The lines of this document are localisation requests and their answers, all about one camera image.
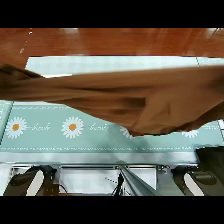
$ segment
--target brown fabric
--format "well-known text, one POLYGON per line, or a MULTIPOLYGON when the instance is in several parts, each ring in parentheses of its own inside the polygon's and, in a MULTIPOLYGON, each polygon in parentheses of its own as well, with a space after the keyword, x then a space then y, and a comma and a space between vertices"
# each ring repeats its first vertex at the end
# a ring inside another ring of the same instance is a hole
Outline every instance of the brown fabric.
POLYGON ((224 66, 46 79, 0 64, 0 99, 66 104, 134 135, 190 131, 224 118, 224 66))

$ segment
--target daisy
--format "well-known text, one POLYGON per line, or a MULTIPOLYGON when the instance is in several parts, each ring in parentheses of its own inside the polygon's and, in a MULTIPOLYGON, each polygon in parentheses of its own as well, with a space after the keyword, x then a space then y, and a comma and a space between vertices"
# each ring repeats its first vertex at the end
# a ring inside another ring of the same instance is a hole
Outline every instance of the daisy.
POLYGON ((133 138, 133 136, 131 134, 129 134, 129 132, 126 128, 121 127, 120 131, 123 132, 123 135, 125 135, 126 138, 130 138, 130 139, 133 138))
POLYGON ((15 117, 11 121, 8 122, 6 126, 6 135, 8 135, 8 138, 17 138, 21 134, 23 134, 23 131, 25 131, 27 128, 25 119, 22 119, 21 117, 15 117))
POLYGON ((198 135, 199 131, 197 130, 193 130, 193 131, 189 131, 189 132, 182 132, 182 135, 184 135, 185 137, 188 138, 194 138, 198 135))
POLYGON ((70 137, 71 139, 82 134, 81 131, 83 130, 83 126, 83 121, 78 117, 69 117, 65 122, 63 122, 61 131, 64 132, 63 135, 65 135, 66 138, 70 137))

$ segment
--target brown wooden surface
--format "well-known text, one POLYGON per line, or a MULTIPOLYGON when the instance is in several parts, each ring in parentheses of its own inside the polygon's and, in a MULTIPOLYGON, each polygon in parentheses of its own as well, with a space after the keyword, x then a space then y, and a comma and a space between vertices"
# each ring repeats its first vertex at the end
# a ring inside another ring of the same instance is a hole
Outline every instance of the brown wooden surface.
POLYGON ((29 56, 163 55, 224 57, 223 28, 0 28, 0 61, 29 56))

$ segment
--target cloth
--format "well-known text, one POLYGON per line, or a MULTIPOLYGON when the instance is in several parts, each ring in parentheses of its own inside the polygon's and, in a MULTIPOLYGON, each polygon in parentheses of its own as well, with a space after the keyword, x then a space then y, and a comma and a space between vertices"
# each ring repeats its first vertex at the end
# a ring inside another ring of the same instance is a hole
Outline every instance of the cloth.
POLYGON ((132 135, 191 131, 224 117, 224 66, 92 73, 46 79, 0 64, 0 100, 65 104, 132 135))

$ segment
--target yellow flower center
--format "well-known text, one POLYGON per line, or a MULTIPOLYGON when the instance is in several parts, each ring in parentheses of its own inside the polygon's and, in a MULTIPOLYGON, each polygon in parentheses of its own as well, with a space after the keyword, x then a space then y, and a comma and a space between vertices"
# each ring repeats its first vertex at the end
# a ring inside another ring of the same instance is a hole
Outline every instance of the yellow flower center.
POLYGON ((12 126, 12 130, 13 130, 13 131, 17 131, 17 130, 19 130, 19 124, 14 124, 14 125, 12 126))
POLYGON ((74 131, 74 130, 76 129, 76 124, 70 124, 70 125, 69 125, 69 129, 70 129, 71 131, 74 131))

